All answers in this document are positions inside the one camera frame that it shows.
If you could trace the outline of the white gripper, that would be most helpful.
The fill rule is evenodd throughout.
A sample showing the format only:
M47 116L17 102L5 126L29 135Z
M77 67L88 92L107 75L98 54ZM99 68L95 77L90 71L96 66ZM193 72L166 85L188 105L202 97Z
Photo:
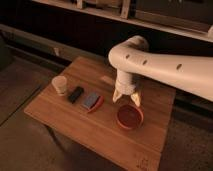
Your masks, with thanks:
M116 103L122 95L131 95L132 101L139 107L141 105L141 93L136 92L137 87L138 77L135 74L118 70L112 98L113 102Z

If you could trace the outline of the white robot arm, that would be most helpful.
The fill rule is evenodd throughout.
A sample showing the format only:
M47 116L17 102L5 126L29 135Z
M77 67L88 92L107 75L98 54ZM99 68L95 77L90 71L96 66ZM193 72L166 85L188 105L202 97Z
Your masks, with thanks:
M114 46L108 55L117 70L113 101L123 95L140 106L137 75L143 75L213 102L213 57L156 54L142 36Z

